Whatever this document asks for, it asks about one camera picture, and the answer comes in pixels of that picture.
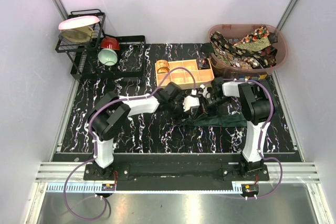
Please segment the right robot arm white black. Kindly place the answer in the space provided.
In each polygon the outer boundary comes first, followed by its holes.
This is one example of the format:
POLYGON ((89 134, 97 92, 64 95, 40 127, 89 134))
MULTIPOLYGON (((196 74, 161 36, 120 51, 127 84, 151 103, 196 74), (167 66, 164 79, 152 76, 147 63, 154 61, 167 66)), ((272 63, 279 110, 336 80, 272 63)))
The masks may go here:
POLYGON ((264 143, 277 102, 267 80, 229 80, 215 78, 211 87, 201 86, 206 108, 217 108, 229 98, 239 98, 242 116, 247 123, 245 146, 238 164, 239 176, 250 180, 264 169, 264 143))

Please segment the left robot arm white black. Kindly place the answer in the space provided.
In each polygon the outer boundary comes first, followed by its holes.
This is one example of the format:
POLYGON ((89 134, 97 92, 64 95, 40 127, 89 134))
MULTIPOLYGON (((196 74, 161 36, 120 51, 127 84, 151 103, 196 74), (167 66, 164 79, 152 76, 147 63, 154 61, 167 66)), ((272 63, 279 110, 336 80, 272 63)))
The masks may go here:
POLYGON ((183 113, 183 100, 182 89, 174 82, 140 96, 119 97, 112 91, 108 92, 88 117, 88 129, 94 144, 92 163, 95 174, 103 180, 113 175, 113 141, 127 118, 159 111, 169 111, 179 116, 183 113))

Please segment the dark green fern tie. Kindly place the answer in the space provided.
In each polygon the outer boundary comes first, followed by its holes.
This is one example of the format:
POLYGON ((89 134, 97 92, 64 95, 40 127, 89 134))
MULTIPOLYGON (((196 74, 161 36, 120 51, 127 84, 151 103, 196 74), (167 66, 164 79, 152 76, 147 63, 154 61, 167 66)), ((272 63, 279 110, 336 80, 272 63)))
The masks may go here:
POLYGON ((184 120, 181 124, 198 127, 246 127, 247 121, 242 114, 201 115, 198 118, 184 120))

